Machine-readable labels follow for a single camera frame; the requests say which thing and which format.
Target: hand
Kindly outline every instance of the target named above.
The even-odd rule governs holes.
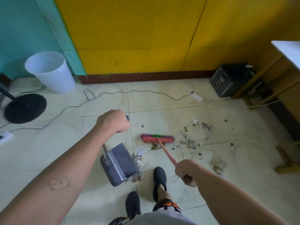
[[[102,126],[107,128],[107,130],[113,130],[115,133],[121,133],[129,129],[130,124],[125,113],[118,109],[110,110],[98,117],[95,128]]]
[[[182,160],[175,167],[175,174],[180,177],[186,185],[196,187],[197,184],[192,178],[196,166],[199,165],[193,160]]]

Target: black round base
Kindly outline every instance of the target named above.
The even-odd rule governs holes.
[[[11,123],[27,123],[39,117],[46,107],[47,101],[43,96],[39,94],[22,95],[7,105],[4,117]]]

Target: patterned shorts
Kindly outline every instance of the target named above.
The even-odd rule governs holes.
[[[156,203],[152,211],[158,211],[158,210],[173,210],[175,212],[182,213],[181,209],[178,207],[177,204],[175,204],[171,199],[165,198],[159,202]],[[130,221],[130,218],[128,217],[118,217],[111,221],[109,225],[123,225]]]

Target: person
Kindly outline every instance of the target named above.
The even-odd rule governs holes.
[[[0,224],[60,224],[80,195],[101,146],[113,134],[129,127],[121,110],[110,110],[99,116],[88,134],[45,168],[7,205],[0,213]],[[286,224],[247,193],[192,160],[180,161],[175,173],[181,178],[185,175],[194,178],[208,208],[221,225]],[[157,202],[153,212],[141,214],[139,197],[131,192],[125,202],[127,218],[116,218],[110,224],[195,224],[171,200],[162,168],[154,169],[153,179],[153,198]]]

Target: black plastic crate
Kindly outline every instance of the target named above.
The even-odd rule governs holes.
[[[227,97],[234,94],[248,80],[256,74],[256,70],[247,63],[221,65],[210,83],[219,97]]]

